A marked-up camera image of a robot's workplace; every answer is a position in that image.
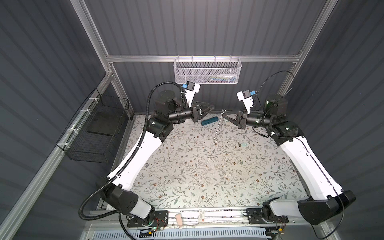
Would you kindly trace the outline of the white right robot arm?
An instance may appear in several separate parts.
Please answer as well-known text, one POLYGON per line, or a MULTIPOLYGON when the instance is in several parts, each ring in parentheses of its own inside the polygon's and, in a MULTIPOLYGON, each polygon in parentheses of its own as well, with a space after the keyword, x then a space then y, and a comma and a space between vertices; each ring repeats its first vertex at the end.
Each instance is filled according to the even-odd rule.
POLYGON ((331 177, 300 127, 288 121, 288 101, 284 96, 272 95, 267 97, 262 110, 253 111, 255 95, 255 91, 238 92, 238 100, 243 102, 245 110, 226 112, 223 117, 241 130, 246 127, 265 128, 266 136, 289 156, 308 195, 298 200, 274 197, 264 202, 261 210, 264 221, 274 223, 282 217, 302 217, 316 226, 338 214, 344 215, 356 196, 331 177))

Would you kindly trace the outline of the teal stapler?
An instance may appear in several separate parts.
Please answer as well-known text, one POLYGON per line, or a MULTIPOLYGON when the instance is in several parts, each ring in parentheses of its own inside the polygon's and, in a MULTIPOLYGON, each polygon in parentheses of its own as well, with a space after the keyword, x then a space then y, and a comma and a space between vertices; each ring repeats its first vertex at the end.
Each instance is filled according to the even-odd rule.
POLYGON ((209 125, 209 124, 213 124, 215 122, 218 122, 219 121, 219 118, 218 117, 212 117, 212 118, 209 118, 209 119, 206 119, 206 120, 203 120, 201 121, 201 125, 202 126, 206 126, 206 125, 209 125))

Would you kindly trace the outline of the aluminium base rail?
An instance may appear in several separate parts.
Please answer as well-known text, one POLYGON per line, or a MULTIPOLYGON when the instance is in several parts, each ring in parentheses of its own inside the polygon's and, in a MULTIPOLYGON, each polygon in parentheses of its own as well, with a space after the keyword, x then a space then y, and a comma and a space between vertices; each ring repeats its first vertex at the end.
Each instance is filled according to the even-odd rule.
POLYGON ((204 209, 156 209, 152 222, 157 226, 162 222, 168 227, 178 227, 176 215, 180 214, 184 226, 204 225, 256 225, 275 226, 308 225, 302 217, 283 216, 279 220, 266 220, 262 216, 262 207, 229 207, 204 209))

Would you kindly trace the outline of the silver metal carabiner key holder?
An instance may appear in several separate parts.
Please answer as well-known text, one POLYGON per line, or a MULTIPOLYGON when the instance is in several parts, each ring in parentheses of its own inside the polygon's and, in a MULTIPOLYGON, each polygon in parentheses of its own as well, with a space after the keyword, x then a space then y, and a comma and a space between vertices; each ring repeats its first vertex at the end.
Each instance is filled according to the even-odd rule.
POLYGON ((221 134, 221 131, 222 131, 222 128, 223 128, 223 124, 225 123, 225 119, 223 117, 224 113, 226 113, 227 110, 223 109, 222 110, 222 113, 220 114, 219 116, 219 120, 218 120, 218 126, 217 126, 217 130, 216 130, 216 133, 215 133, 215 136, 213 138, 213 142, 214 143, 217 143, 218 140, 219 140, 219 136, 221 134))

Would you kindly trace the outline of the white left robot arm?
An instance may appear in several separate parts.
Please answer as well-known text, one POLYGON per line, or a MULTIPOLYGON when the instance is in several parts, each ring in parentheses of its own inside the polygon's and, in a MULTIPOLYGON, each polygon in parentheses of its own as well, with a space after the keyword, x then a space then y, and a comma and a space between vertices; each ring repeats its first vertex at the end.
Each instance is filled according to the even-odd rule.
POLYGON ((159 93, 155 110, 145 121, 138 142, 126 158, 108 175, 111 181, 100 194, 104 201, 123 215, 136 216, 149 223, 155 208, 131 191, 135 179, 151 155, 162 145, 175 124, 191 119, 198 122, 215 107, 193 100, 194 92, 186 91, 177 97, 171 90, 159 93))

